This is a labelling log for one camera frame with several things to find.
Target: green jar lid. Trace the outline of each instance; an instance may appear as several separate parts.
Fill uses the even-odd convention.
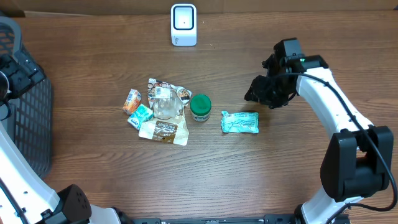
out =
[[[211,110],[211,100],[208,96],[199,94],[191,100],[191,111],[195,115],[204,116]]]

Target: orange box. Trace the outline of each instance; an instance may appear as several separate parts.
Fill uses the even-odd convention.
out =
[[[140,102],[141,94],[138,92],[138,90],[131,89],[129,96],[127,97],[126,102],[123,106],[124,112],[126,112],[126,114],[128,115],[132,115],[139,106]]]

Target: teal packet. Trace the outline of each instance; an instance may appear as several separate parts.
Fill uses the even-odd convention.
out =
[[[240,112],[228,113],[222,111],[221,127],[224,133],[253,133],[259,132],[259,113]]]
[[[143,122],[148,121],[153,117],[154,112],[145,105],[141,104],[137,107],[129,119],[127,119],[127,122],[139,130]]]

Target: wooden table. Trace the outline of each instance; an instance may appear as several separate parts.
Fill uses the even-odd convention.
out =
[[[173,47],[159,16],[17,19],[55,89],[55,190],[79,185],[91,203],[131,217],[199,218],[292,213],[319,189],[328,137],[300,97],[269,110],[243,96],[281,39],[320,54],[353,104],[398,133],[398,13],[298,12],[198,16],[196,47]],[[121,107],[148,78],[213,102],[210,119],[185,116],[187,146],[140,139]],[[259,112],[259,134],[223,134],[221,111]],[[398,176],[398,165],[393,164]],[[386,206],[391,189],[363,202]],[[398,211],[354,208],[353,223],[396,223]]]

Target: gray plastic basket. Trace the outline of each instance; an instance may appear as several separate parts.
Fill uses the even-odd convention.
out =
[[[21,28],[0,15],[0,55],[9,54],[28,73],[43,70],[22,44]],[[48,78],[16,100],[10,100],[12,116],[2,121],[15,145],[36,174],[44,178],[51,169],[53,90]],[[6,105],[0,107],[6,117]]]

